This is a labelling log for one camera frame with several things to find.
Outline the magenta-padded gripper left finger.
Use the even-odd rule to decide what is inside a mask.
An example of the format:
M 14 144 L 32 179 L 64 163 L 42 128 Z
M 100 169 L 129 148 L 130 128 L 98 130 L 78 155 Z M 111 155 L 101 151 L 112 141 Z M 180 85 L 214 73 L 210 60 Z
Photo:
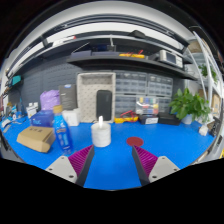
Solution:
M 94 157 L 94 146 L 85 147 L 74 154 L 60 156 L 46 170 L 56 176 L 83 187 Z

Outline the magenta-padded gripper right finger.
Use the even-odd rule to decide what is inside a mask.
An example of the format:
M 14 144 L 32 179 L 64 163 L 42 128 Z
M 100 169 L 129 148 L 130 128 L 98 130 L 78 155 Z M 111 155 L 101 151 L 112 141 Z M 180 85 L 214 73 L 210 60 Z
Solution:
M 132 147 L 132 156 L 142 186 L 179 171 L 179 168 L 166 156 L 157 157 L 138 146 Z

